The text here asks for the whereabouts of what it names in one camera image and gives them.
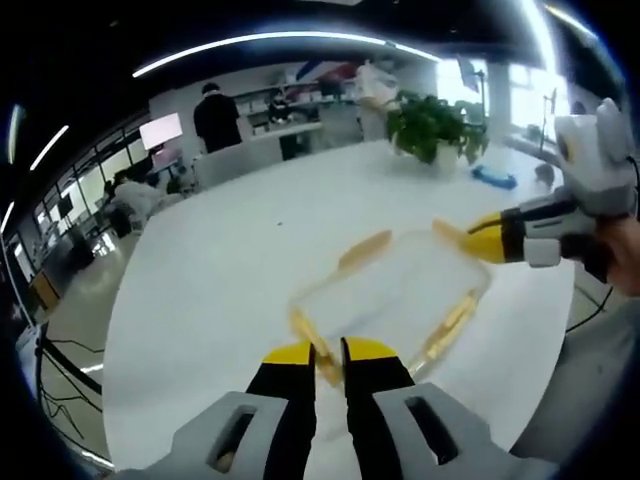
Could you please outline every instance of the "ceiling light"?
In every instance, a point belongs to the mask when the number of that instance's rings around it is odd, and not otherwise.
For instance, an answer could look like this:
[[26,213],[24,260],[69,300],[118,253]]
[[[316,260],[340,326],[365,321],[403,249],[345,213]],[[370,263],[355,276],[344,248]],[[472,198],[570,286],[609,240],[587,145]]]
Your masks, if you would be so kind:
[[551,13],[552,15],[555,15],[556,17],[558,17],[560,20],[562,20],[563,22],[571,25],[573,28],[581,31],[582,33],[593,37],[593,38],[598,38],[598,36],[593,33],[591,30],[589,30],[582,22],[580,22],[577,18],[572,17],[571,15],[569,15],[566,12],[563,12],[560,9],[557,9],[555,7],[552,7],[550,5],[545,5],[544,8],[546,8],[549,13]]
[[83,457],[86,457],[90,460],[93,460],[96,463],[99,463],[100,465],[104,465],[105,467],[108,468],[113,468],[113,463],[111,463],[108,460],[105,460],[102,457],[99,457],[98,455],[91,453],[91,452],[87,452],[86,450],[80,450],[80,455],[82,455]]
[[58,133],[56,133],[53,138],[51,140],[49,140],[49,143],[47,143],[45,145],[45,147],[42,149],[42,151],[40,152],[40,154],[36,157],[35,161],[31,164],[31,166],[29,167],[30,171],[34,171],[36,169],[36,167],[40,164],[40,162],[42,161],[42,159],[44,158],[44,156],[47,154],[47,152],[49,150],[51,150],[51,147],[53,147],[53,145],[60,140],[60,137],[62,135],[64,135],[64,133],[69,130],[69,125],[65,125],[64,127],[62,127]]
[[15,206],[15,202],[11,202],[9,204],[9,207],[7,208],[7,211],[4,214],[4,218],[2,219],[2,225],[0,226],[0,233],[4,233],[4,227],[7,226],[7,222],[9,221],[9,216],[11,215],[11,212],[13,211],[14,206]]
[[433,60],[434,62],[441,62],[442,61],[441,58],[436,57],[435,55],[431,55],[430,53],[423,52],[422,50],[418,50],[416,48],[407,47],[406,45],[401,45],[399,43],[394,43],[393,46],[396,47],[398,50],[402,50],[404,52],[413,53],[414,55],[418,55],[418,56],[420,56],[422,58],[426,58],[428,60]]
[[7,141],[7,158],[9,163],[13,163],[16,154],[16,139],[18,137],[18,124],[20,123],[20,116],[22,114],[22,107],[20,105],[14,105],[11,112],[11,123],[9,124],[9,139]]
[[538,8],[535,0],[520,0],[520,6],[538,44],[538,50],[542,56],[545,70],[550,74],[555,74],[558,67],[556,65],[553,39],[547,23],[542,16],[542,12]]
[[80,370],[82,370],[82,373],[91,373],[91,372],[98,372],[100,370],[103,369],[103,364],[99,363],[97,365],[93,365],[91,367],[85,367],[85,368],[81,368]]
[[150,63],[149,65],[136,70],[135,72],[133,72],[133,78],[140,77],[145,73],[150,72],[151,70],[155,70],[158,67],[166,65],[167,63],[171,63],[180,58],[186,57],[188,55],[192,55],[194,53],[203,52],[205,50],[210,50],[212,48],[222,47],[225,45],[232,45],[234,43],[251,42],[253,40],[265,40],[268,38],[292,38],[292,37],[336,38],[339,40],[353,40],[356,42],[372,43],[374,45],[385,45],[387,43],[384,40],[380,40],[378,38],[365,37],[362,35],[353,35],[350,33],[296,32],[296,31],[255,33],[252,35],[243,35],[241,37],[227,38],[226,40],[219,40],[217,42],[206,43],[204,45],[200,45],[199,47],[193,47],[187,50],[183,50],[182,52],[174,53],[173,55],[169,55],[168,57],[161,58],[160,60],[156,60],[155,62]]

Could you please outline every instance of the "floor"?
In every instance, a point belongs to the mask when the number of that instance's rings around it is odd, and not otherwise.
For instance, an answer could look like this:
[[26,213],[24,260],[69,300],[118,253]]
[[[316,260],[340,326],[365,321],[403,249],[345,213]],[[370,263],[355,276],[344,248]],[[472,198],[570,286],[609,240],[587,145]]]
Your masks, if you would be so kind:
[[[128,259],[135,249],[137,236],[123,239],[110,237],[103,245],[94,263],[82,271],[73,281],[71,288],[55,311],[47,317],[48,336],[52,340],[74,340],[74,343],[58,343],[58,347],[78,367],[96,381],[102,380],[102,353],[106,342],[111,309],[124,274]],[[571,307],[569,327],[588,317],[597,308],[608,292],[609,287],[600,284],[589,276],[584,269],[576,265],[576,285]],[[626,299],[614,292],[607,302],[606,316],[622,305]],[[75,397],[77,392],[69,380],[57,371],[48,360],[43,362],[43,386],[48,395],[56,398]],[[97,406],[101,399],[84,386],[80,390]],[[58,412],[54,424],[70,438],[84,446],[85,456],[95,453],[109,458],[101,413],[81,399],[65,400],[64,404],[77,427],[72,426],[68,417]]]

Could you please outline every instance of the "transparent plastic container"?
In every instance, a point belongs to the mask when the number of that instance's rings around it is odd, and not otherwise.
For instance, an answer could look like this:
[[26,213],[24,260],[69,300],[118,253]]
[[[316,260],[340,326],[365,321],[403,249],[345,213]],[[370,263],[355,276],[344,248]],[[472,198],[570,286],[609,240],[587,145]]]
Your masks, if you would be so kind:
[[454,237],[461,233],[440,225],[449,230],[397,239],[385,231],[352,247],[334,274],[291,299],[292,323],[310,324],[297,335],[323,343],[338,361],[341,337],[378,340],[414,377],[435,362],[472,319],[491,282],[484,264],[457,248]]

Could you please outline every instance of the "window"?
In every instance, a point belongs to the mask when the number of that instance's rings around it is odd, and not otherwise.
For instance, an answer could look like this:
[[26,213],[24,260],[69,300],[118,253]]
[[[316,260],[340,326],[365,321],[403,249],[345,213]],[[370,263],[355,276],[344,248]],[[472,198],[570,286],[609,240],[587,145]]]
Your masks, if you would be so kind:
[[[489,89],[487,82],[487,62],[484,60],[471,60],[471,64],[475,71],[483,71],[485,73],[485,112],[489,112]],[[482,102],[482,93],[478,79],[478,91],[475,92],[467,88],[462,83],[462,75],[457,59],[447,59],[436,65],[436,85],[438,89],[438,97],[447,100],[450,104],[456,103],[458,100],[464,100],[472,103]]]
[[75,223],[78,218],[87,211],[87,206],[84,203],[84,199],[82,198],[82,193],[80,192],[80,188],[78,185],[78,181],[76,180],[75,174],[71,171],[67,175],[63,176],[68,180],[63,183],[61,180],[58,183],[58,187],[60,188],[60,197],[64,198],[66,196],[71,200],[71,210],[67,214],[67,219],[70,223]]
[[511,82],[511,123],[521,128],[526,128],[528,125],[537,125],[542,128],[546,114],[545,137],[555,141],[554,115],[549,99],[554,89],[557,89],[555,115],[570,113],[567,79],[559,75],[550,75],[536,68],[510,65],[509,80]]
[[149,156],[142,145],[141,138],[129,144],[129,153],[131,153],[131,160],[133,163],[138,163]]
[[80,188],[82,188],[82,193],[87,201],[89,212],[93,215],[98,211],[100,200],[104,196],[104,180],[97,166],[82,176]]
[[116,173],[118,173],[120,170],[125,170],[130,166],[131,162],[129,162],[127,149],[123,148],[122,150],[102,162],[102,171],[104,172],[104,178],[106,178],[107,181],[113,181],[113,177]]

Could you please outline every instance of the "desk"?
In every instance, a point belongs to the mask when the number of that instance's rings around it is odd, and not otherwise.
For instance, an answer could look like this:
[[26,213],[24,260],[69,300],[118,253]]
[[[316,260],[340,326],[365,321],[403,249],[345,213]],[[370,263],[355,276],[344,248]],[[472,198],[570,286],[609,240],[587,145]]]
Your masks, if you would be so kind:
[[249,139],[251,142],[266,140],[272,137],[286,137],[288,135],[299,135],[301,133],[312,132],[314,130],[320,130],[322,128],[321,122],[303,123],[300,125],[287,125],[285,127],[271,127],[272,130],[254,135]]
[[[492,146],[483,163],[515,175],[518,188],[492,188],[466,169],[437,181],[414,159],[393,157],[386,142],[372,142],[264,168],[153,217],[122,279],[106,342],[104,422],[116,467],[158,460],[179,427],[224,393],[244,391],[262,358],[294,341],[290,297],[326,278],[353,244],[387,228],[429,227],[436,217],[469,225],[547,192],[535,180],[536,159]],[[574,268],[563,261],[493,270],[476,316],[428,380],[483,417],[509,449],[558,359]],[[317,410],[344,412],[322,385]],[[306,478],[357,478],[350,437],[326,431],[326,421],[318,415]]]

